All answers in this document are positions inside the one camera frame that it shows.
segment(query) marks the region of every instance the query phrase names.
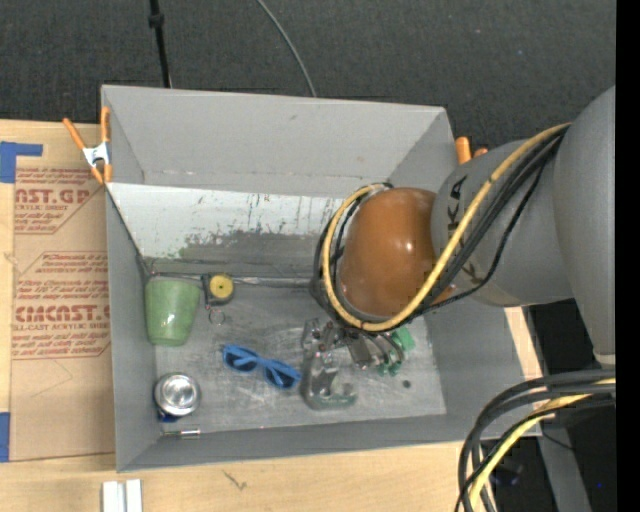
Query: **yellow cable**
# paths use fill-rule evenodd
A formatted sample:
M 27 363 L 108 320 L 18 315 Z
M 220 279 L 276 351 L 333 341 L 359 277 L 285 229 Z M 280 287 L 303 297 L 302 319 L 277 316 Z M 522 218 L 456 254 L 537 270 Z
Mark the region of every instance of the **yellow cable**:
M 615 384 L 616 379 L 603 379 L 598 381 L 596 384 Z M 507 437 L 501 445 L 498 447 L 497 451 L 491 456 L 491 460 L 484 467 L 484 469 L 480 472 L 476 480 L 473 482 L 471 487 L 469 488 L 469 500 L 471 501 L 471 505 L 473 508 L 478 503 L 478 499 L 480 498 L 480 491 L 487 483 L 489 479 L 489 475 L 498 465 L 498 463 L 502 460 L 505 454 L 511 449 L 511 447 L 515 444 L 515 442 L 522 437 L 522 435 L 529 430 L 536 423 L 539 423 L 543 419 L 547 418 L 548 415 L 538 416 L 541 412 L 549 411 L 549 414 L 556 412 L 558 409 L 563 409 L 572 403 L 575 403 L 579 400 L 583 400 L 589 396 L 589 394 L 578 394 L 578 395 L 570 395 L 570 396 L 562 396 L 560 398 L 554 398 L 553 400 L 547 401 L 544 405 L 535 410 L 531 415 L 536 415 L 535 418 L 531 418 L 529 421 L 523 423 L 519 428 L 514 430 L 509 437 Z
M 360 329 L 366 331 L 388 331 L 396 327 L 400 322 L 406 320 L 409 315 L 411 315 L 424 301 L 426 296 L 429 294 L 431 289 L 436 284 L 438 278 L 442 274 L 445 269 L 451 255 L 455 251 L 458 243 L 460 242 L 465 230 L 467 229 L 471 219 L 476 214 L 480 204 L 485 199 L 487 194 L 489 193 L 489 189 L 493 186 L 493 184 L 504 174 L 507 170 L 527 151 L 529 151 L 536 144 L 553 136 L 558 133 L 560 130 L 564 129 L 568 126 L 569 123 L 561 124 L 558 126 L 554 126 L 549 128 L 538 135 L 530 138 L 526 142 L 524 142 L 518 149 L 516 149 L 511 155 L 504 160 L 493 173 L 489 176 L 489 179 L 482 185 L 478 193 L 475 195 L 471 203 L 469 204 L 467 211 L 463 215 L 460 220 L 460 224 L 457 229 L 454 231 L 453 235 L 449 239 L 446 247 L 442 251 L 442 254 L 438 258 L 438 261 L 434 265 L 429 277 L 426 279 L 416 296 L 407 304 L 402 311 L 400 311 L 395 316 L 391 317 L 388 320 L 383 322 L 366 322 L 360 318 L 355 317 L 351 313 L 349 313 L 344 306 L 338 300 L 338 297 L 335 294 L 335 290 L 333 289 L 333 283 L 331 282 L 331 275 L 329 272 L 329 260 L 331 258 L 331 243 L 333 240 L 333 235 L 335 234 L 336 227 L 338 225 L 338 221 L 342 217 L 344 211 L 354 203 L 358 198 L 364 196 L 365 194 L 382 187 L 383 185 L 370 185 L 368 187 L 363 187 L 360 190 L 354 192 L 351 196 L 349 196 L 345 202 L 340 206 L 337 210 L 333 218 L 331 219 L 331 223 L 329 224 L 329 228 L 327 230 L 327 235 L 324 240 L 323 248 L 322 248 L 322 269 L 323 269 L 323 280 L 324 285 L 327 292 L 327 297 L 331 302 L 331 305 L 336 310 L 338 315 L 346 321 L 347 323 L 356 326 Z

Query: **cardboard sheet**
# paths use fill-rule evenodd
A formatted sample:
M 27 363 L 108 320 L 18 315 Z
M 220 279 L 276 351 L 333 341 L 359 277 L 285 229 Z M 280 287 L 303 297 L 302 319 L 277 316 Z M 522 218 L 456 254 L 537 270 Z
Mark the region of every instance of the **cardboard sheet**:
M 9 410 L 13 301 L 13 190 L 13 184 L 0 183 L 0 414 Z
M 104 189 L 62 123 L 3 121 L 0 139 L 44 146 L 16 167 L 10 460 L 111 452 Z

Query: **black floor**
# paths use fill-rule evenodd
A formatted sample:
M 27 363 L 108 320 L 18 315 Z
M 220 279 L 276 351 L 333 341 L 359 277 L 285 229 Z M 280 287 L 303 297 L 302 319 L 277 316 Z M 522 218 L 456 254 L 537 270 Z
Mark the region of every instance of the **black floor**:
M 306 96 L 256 0 L 160 0 L 175 88 Z M 266 0 L 321 97 L 439 105 L 496 145 L 570 121 L 616 81 L 615 0 Z M 0 117 L 96 122 L 104 83 L 161 87 L 147 0 L 2 0 Z M 571 303 L 533 309 L 550 371 L 591 363 Z M 593 510 L 616 510 L 615 413 L 576 425 Z M 503 510 L 549 511 L 534 445 Z

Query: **white plastic piece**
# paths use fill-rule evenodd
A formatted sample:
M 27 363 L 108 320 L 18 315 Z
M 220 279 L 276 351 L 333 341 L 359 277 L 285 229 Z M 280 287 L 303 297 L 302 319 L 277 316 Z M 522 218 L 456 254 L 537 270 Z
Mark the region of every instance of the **white plastic piece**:
M 142 512 L 142 481 L 104 482 L 102 512 Z
M 109 146 L 106 142 L 103 142 L 95 148 L 84 148 L 82 152 L 84 153 L 84 157 L 87 159 L 87 162 L 89 162 L 89 165 L 92 167 L 95 167 L 98 160 L 104 160 L 104 163 L 106 164 L 111 163 L 111 159 L 109 158 Z
M 593 355 L 602 365 L 606 366 L 615 366 L 616 365 L 616 355 L 615 354 L 598 354 L 597 352 L 593 352 Z

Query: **black cable bundle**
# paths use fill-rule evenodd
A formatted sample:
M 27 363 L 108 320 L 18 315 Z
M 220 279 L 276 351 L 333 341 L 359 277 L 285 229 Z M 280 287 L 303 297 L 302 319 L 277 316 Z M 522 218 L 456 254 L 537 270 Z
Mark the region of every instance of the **black cable bundle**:
M 156 32 L 156 43 L 158 44 L 158 53 L 160 54 L 160 67 L 162 69 L 162 83 L 165 88 L 171 89 L 171 75 L 169 75 L 169 60 L 167 59 L 167 50 L 164 45 L 164 14 L 160 12 L 159 0 L 149 0 L 151 4 L 151 15 L 149 16 L 149 27 Z
M 613 383 L 604 383 L 613 379 Z M 489 402 L 478 415 L 474 427 L 467 435 L 462 446 L 458 460 L 458 486 L 460 495 L 454 510 L 458 510 L 463 505 L 465 512 L 472 512 L 473 506 L 469 499 L 469 489 L 478 475 L 486 468 L 488 462 L 495 455 L 496 448 L 510 437 L 518 428 L 527 421 L 548 416 L 555 410 L 568 410 L 571 412 L 586 408 L 605 407 L 615 403 L 612 394 L 615 393 L 615 371 L 614 370 L 581 370 L 555 374 L 547 377 L 540 377 L 522 382 L 513 386 Z M 483 432 L 495 420 L 504 414 L 543 400 L 552 400 L 560 397 L 571 397 L 576 395 L 589 395 L 580 401 L 572 403 L 569 407 L 561 406 L 557 409 L 547 409 L 528 415 L 523 420 L 512 425 L 498 440 L 494 449 L 482 458 L 481 438 Z M 472 473 L 467 477 L 467 464 L 471 457 Z M 483 505 L 489 512 L 495 512 L 495 507 L 489 498 L 486 489 L 480 493 Z

